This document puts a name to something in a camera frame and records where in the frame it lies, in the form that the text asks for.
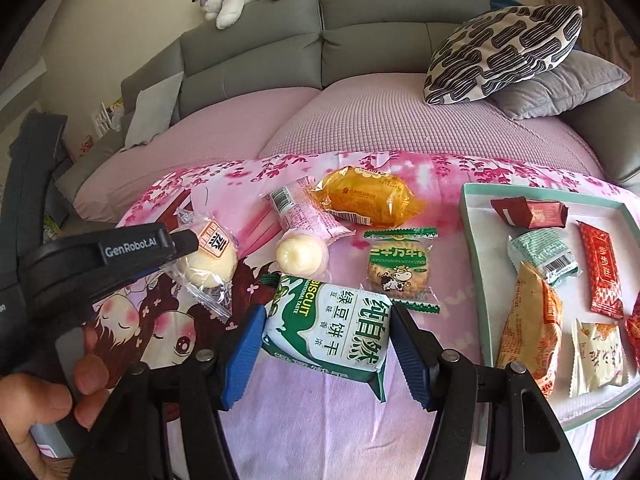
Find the curtain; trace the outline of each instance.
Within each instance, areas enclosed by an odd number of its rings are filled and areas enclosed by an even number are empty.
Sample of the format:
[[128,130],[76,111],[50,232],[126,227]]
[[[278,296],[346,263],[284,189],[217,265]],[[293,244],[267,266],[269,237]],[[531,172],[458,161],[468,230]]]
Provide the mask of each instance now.
[[545,0],[548,4],[580,5],[582,31],[578,42],[585,52],[603,57],[625,70],[629,81],[620,87],[640,101],[640,50],[604,0]]

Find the finger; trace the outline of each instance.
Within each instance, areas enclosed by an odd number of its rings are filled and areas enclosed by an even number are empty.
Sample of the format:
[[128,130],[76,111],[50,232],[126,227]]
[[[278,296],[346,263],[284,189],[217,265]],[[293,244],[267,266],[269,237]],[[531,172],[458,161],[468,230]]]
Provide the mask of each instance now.
[[84,332],[84,352],[90,354],[94,351],[95,344],[98,342],[98,334],[95,328],[86,324],[82,327]]
[[78,424],[83,428],[90,430],[95,419],[98,418],[100,410],[103,409],[108,399],[109,392],[107,390],[98,390],[90,396],[82,399],[74,410],[74,415],[76,416]]
[[0,380],[0,418],[37,478],[46,478],[47,468],[29,430],[33,424],[53,424],[61,420],[71,406],[71,393],[61,384],[47,383],[25,374]]
[[109,381],[109,371],[97,355],[85,355],[74,370],[74,383],[83,395],[91,395],[102,390]]

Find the dark red wrapper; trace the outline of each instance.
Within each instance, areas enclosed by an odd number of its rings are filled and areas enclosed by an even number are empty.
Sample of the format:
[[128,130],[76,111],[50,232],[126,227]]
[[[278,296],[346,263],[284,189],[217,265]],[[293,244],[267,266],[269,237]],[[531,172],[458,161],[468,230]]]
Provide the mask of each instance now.
[[529,200],[523,196],[494,199],[491,206],[505,223],[525,229],[564,227],[569,211],[562,202]]
[[591,311],[622,319],[622,290],[609,233],[578,222],[591,279]]
[[629,342],[634,349],[636,355],[636,365],[640,370],[640,294],[636,299],[636,306],[631,316],[625,321],[626,334],[629,336]]

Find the pink floral tablecloth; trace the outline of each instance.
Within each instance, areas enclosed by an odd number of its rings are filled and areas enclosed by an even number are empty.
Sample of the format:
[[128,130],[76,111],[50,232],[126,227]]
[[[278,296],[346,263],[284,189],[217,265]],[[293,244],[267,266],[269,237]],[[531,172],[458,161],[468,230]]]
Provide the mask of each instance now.
[[[112,383],[137,358],[153,367],[182,362],[233,330],[249,303],[265,303],[273,290],[257,285],[273,269],[278,219],[260,197],[305,175],[318,179],[342,166],[377,168],[400,176],[428,206],[408,225],[435,226],[439,237],[431,253],[430,285],[441,313],[414,313],[445,348],[456,348],[479,362],[478,319],[469,252],[458,210],[465,182],[548,187],[605,196],[624,202],[640,222],[640,200],[633,193],[596,178],[508,160],[406,152],[281,155],[175,171],[152,186],[120,225],[164,221],[177,225],[178,207],[214,215],[241,245],[234,277],[233,316],[226,326],[193,304],[165,275],[127,287],[115,300],[96,306],[97,352],[110,368]],[[357,236],[330,248],[332,281],[364,283],[368,244]],[[113,322],[120,316],[126,330]],[[411,399],[393,349],[385,372],[387,402],[380,404],[366,384],[353,383],[261,354],[242,400],[222,414],[230,450],[241,478],[351,479],[413,478],[422,458],[433,416]],[[578,436],[578,448],[585,447]],[[186,478],[179,421],[170,423],[172,461]],[[484,449],[474,446],[468,476],[478,478]],[[594,471],[578,454],[585,476]]]

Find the metal bolt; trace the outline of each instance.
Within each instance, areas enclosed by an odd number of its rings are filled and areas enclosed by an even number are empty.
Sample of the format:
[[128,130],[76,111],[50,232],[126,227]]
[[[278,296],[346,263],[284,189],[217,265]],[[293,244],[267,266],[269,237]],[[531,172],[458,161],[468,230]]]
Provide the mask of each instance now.
[[211,361],[213,359],[214,355],[215,354],[213,353],[213,350],[205,348],[204,350],[200,350],[196,354],[196,359],[198,361],[200,361],[201,363],[207,363],[207,362],[209,362],[209,361]]
[[140,375],[146,369],[146,365],[142,362],[134,364],[131,368],[129,368],[129,373],[131,375]]
[[527,367],[520,361],[511,361],[511,363],[509,363],[509,366],[511,367],[511,370],[516,372],[517,374],[523,374],[527,371]]
[[442,358],[449,363],[455,363],[460,361],[460,354],[455,350],[447,349],[442,352]]

